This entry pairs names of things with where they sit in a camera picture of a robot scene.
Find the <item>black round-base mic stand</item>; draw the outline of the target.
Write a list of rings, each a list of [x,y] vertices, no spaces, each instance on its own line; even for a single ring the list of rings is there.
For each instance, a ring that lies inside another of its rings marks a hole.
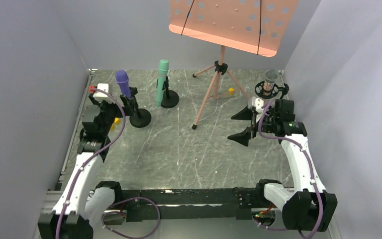
[[[174,90],[169,88],[169,77],[166,76],[163,84],[163,97],[161,107],[170,109],[175,107],[179,103],[179,95]]]
[[[130,90],[131,90],[131,97],[135,97],[135,95],[138,93],[137,88],[130,87]],[[126,96],[124,96],[123,94],[120,95],[120,99],[122,100],[124,104],[123,106],[124,108],[125,108],[125,98]],[[129,116],[129,121],[131,125],[135,128],[146,127],[151,122],[151,119],[152,119],[151,113],[147,109],[139,108],[139,105],[138,105],[138,111],[136,115]]]

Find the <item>purple toy microphone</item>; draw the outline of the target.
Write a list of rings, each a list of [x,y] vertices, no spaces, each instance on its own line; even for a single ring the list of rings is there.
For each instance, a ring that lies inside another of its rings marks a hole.
[[[115,81],[117,82],[121,90],[121,93],[127,98],[131,98],[131,90],[129,87],[129,77],[125,70],[116,71]]]

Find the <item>black tripod shock-mount stand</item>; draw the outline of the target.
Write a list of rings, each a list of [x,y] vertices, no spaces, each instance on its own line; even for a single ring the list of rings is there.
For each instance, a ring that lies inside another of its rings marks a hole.
[[[262,93],[263,93],[263,89],[262,89],[262,87],[263,87],[263,83],[264,83],[264,81],[259,82],[259,83],[255,86],[255,88],[254,88],[255,94],[256,94],[258,97],[262,98],[262,99],[264,99],[263,96],[262,96]],[[274,89],[273,89],[273,94],[272,94],[271,97],[268,98],[268,99],[272,99],[272,98],[276,97],[279,93],[282,94],[282,95],[280,96],[280,99],[282,99],[285,95],[288,94],[288,91],[289,91],[289,86],[288,86],[288,84],[284,84],[282,87],[279,87],[279,86],[275,83],[275,86],[274,86]]]

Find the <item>glittery rhinestone microphone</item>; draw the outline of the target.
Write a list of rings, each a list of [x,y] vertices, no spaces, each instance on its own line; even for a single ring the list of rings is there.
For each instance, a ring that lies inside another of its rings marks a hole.
[[[262,96],[264,99],[268,99],[273,94],[273,89],[275,86],[276,79],[279,77],[277,70],[270,69],[265,73],[265,80],[263,83],[263,93]]]

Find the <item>mint green toy microphone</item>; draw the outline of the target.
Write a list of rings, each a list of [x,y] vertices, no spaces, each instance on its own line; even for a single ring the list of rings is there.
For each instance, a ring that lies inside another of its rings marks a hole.
[[[156,107],[161,107],[163,100],[164,83],[169,71],[169,61],[161,59],[158,66],[157,92],[156,92]]]

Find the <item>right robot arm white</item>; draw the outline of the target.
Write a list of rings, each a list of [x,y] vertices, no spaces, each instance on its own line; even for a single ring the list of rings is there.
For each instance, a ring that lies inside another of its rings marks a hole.
[[[316,232],[328,229],[337,207],[337,197],[328,193],[321,182],[309,151],[308,134],[302,122],[295,120],[294,102],[276,99],[265,103],[252,97],[247,106],[232,116],[233,120],[249,120],[250,126],[243,132],[230,135],[229,140],[243,146],[260,135],[264,139],[277,140],[285,152],[293,179],[293,188],[273,179],[261,179],[254,189],[235,188],[241,208],[256,208],[268,203],[282,214],[285,230],[304,231],[310,239]]]

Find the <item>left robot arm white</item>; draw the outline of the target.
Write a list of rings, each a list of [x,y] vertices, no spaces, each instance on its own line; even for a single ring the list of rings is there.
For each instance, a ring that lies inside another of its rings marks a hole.
[[[38,229],[43,239],[91,239],[103,212],[120,199],[119,183],[102,182],[89,195],[94,178],[113,143],[109,131],[115,118],[139,113],[135,98],[121,97],[124,105],[92,100],[83,111],[76,164],[62,196],[50,213],[40,215]]]

